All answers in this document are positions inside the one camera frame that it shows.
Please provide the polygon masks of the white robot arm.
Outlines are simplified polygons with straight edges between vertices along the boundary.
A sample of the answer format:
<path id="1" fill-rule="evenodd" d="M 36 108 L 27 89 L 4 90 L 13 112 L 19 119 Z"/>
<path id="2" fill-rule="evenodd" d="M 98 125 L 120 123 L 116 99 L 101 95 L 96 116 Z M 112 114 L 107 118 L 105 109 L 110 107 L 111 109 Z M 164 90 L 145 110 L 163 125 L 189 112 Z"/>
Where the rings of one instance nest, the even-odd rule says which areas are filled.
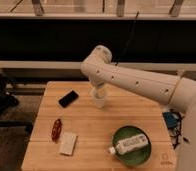
<path id="1" fill-rule="evenodd" d="M 185 115 L 175 171 L 196 171 L 196 81 L 181 76 L 111 65 L 112 53 L 96 46 L 81 64 L 81 72 L 94 86 L 95 100 L 104 101 L 108 83 L 158 102 Z"/>

